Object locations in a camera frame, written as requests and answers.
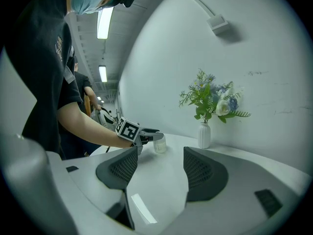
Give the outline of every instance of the table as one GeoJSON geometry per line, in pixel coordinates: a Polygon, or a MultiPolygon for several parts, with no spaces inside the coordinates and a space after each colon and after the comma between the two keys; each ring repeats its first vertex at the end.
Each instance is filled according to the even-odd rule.
{"type": "MultiPolygon", "coordinates": [[[[185,206],[188,181],[183,170],[183,148],[198,147],[198,141],[170,134],[165,134],[165,137],[167,143],[165,153],[154,152],[152,143],[143,146],[138,157],[137,170],[127,187],[132,218],[136,231],[141,234],[160,234],[185,206]]],[[[117,149],[111,147],[109,153],[117,149]]],[[[94,151],[92,156],[103,154],[106,150],[107,147],[102,146],[94,151]]],[[[305,193],[312,179],[296,168],[250,152],[218,144],[211,145],[208,150],[260,165],[298,196],[305,193]]]]}

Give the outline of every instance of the ceiling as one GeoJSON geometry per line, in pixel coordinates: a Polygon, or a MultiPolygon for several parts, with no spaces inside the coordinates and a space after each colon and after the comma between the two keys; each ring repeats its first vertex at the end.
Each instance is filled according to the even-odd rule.
{"type": "Polygon", "coordinates": [[[78,58],[78,71],[89,77],[92,88],[105,103],[113,103],[118,87],[122,61],[130,38],[152,0],[135,0],[131,7],[122,4],[112,13],[108,39],[97,39],[98,13],[75,15],[66,21],[72,33],[72,44],[78,58]],[[99,65],[107,67],[107,83],[101,82],[99,65]]]}

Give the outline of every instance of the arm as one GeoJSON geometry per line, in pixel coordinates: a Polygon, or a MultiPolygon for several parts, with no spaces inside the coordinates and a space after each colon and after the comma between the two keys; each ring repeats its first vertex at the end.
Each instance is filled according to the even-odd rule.
{"type": "Polygon", "coordinates": [[[80,111],[76,102],[58,110],[58,121],[72,134],[91,143],[119,148],[131,147],[131,142],[103,127],[80,111]]]}
{"type": "Polygon", "coordinates": [[[89,97],[90,102],[92,103],[92,105],[97,109],[97,110],[101,110],[101,106],[98,105],[98,100],[96,97],[96,94],[94,93],[93,89],[89,86],[84,87],[85,93],[86,95],[89,97]]]}

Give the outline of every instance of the black t-shirt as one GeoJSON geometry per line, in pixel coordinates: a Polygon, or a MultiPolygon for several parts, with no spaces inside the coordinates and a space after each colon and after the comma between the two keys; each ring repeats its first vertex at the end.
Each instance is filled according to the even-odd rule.
{"type": "Polygon", "coordinates": [[[79,105],[80,110],[86,114],[86,108],[85,108],[85,87],[91,87],[91,84],[89,82],[89,78],[85,75],[82,75],[79,72],[75,72],[75,78],[76,78],[76,83],[77,83],[77,87],[78,87],[78,91],[80,94],[80,97],[83,101],[82,104],[79,105]]]}
{"type": "Polygon", "coordinates": [[[59,152],[57,110],[81,102],[76,83],[64,79],[71,47],[66,13],[66,0],[33,0],[5,43],[14,68],[37,99],[22,134],[54,152],[59,152]]]}

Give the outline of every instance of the white container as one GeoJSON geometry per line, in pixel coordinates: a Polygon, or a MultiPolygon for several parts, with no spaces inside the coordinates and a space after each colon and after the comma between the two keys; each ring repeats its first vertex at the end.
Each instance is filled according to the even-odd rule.
{"type": "Polygon", "coordinates": [[[165,135],[162,139],[153,141],[153,147],[156,153],[163,153],[166,151],[166,139],[165,135]]]}
{"type": "Polygon", "coordinates": [[[201,123],[199,126],[198,145],[201,149],[207,149],[211,145],[211,128],[207,123],[201,123]]]}

